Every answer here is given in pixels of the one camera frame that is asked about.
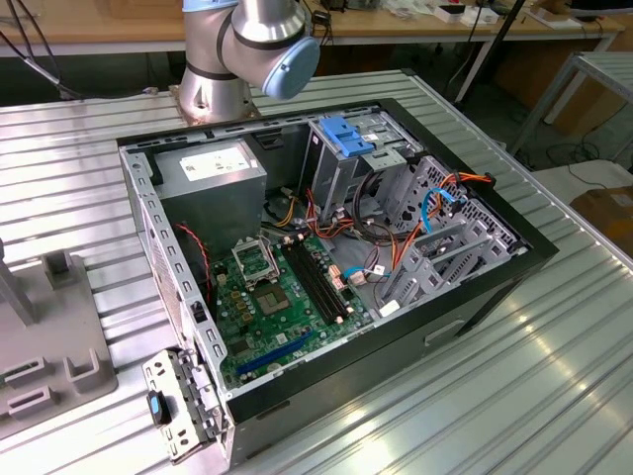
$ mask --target chipset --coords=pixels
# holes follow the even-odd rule
[[[290,301],[279,284],[258,287],[253,291],[252,296],[264,315],[273,315],[290,307]]]

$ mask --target blue cable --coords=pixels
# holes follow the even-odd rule
[[[442,190],[441,188],[431,188],[426,192],[426,195],[424,195],[424,200],[422,201],[422,222],[424,223],[424,227],[426,228],[427,233],[431,233],[432,231],[431,223],[428,220],[428,200],[434,193],[439,193],[450,203],[455,203],[457,201],[453,195],[451,195],[446,190]]]
[[[350,275],[352,275],[354,272],[358,272],[359,270],[365,270],[365,267],[351,267],[343,272],[343,277],[348,279]]]

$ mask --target black plastic strip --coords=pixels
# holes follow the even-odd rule
[[[216,41],[216,54],[218,55],[218,60],[220,61],[220,64],[224,67],[226,67],[226,64],[225,57],[222,54],[222,46],[225,44],[226,30],[228,30],[228,26],[230,25],[231,17],[232,13],[226,15],[225,20],[222,22],[222,24],[220,25],[220,29],[218,30],[218,40]]]
[[[274,43],[259,43],[259,42],[253,42],[251,40],[249,40],[248,38],[243,37],[242,35],[240,35],[238,32],[233,32],[235,34],[235,37],[237,38],[237,40],[242,43],[244,46],[249,47],[249,48],[253,48],[253,49],[263,49],[263,50],[267,50],[267,51],[272,51],[275,49],[281,49],[281,48],[286,48],[289,47],[291,45],[293,45],[294,43],[296,43],[306,32],[306,26],[302,26],[300,30],[298,30],[294,35],[292,35],[291,37],[287,37],[286,39],[280,41],[280,42],[274,42]]]
[[[231,72],[218,74],[216,72],[203,71],[202,69],[194,66],[189,61],[187,61],[187,68],[194,74],[198,74],[201,77],[206,77],[207,79],[213,79],[214,81],[233,81],[234,79],[237,79],[237,76]]]
[[[323,320],[332,325],[337,317],[344,318],[347,315],[345,306],[304,246],[282,247],[282,253]]]

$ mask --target metal latch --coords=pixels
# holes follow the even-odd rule
[[[193,351],[165,349],[142,366],[147,403],[173,464],[213,443],[228,421],[204,363]]]

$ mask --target metal workbench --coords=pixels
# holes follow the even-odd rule
[[[574,74],[576,77],[561,94],[562,88],[568,84]],[[552,117],[558,116],[576,92],[575,83],[584,81],[587,76],[619,95],[628,103],[633,104],[633,52],[574,53],[565,61],[561,70],[527,116],[516,140],[508,148],[510,153],[518,152],[534,132],[545,112],[558,98],[548,117],[545,118],[546,123],[552,124],[554,122]],[[629,131],[624,143],[618,147],[611,161],[614,161],[632,143],[633,132]]]
[[[633,262],[422,81],[322,77],[263,114],[394,97],[560,249],[478,329],[238,467],[237,473],[630,473]],[[167,95],[0,110],[0,235],[21,265],[84,257],[119,389],[0,441],[3,473],[213,473],[171,467],[140,364],[175,342],[114,138],[184,126]]]

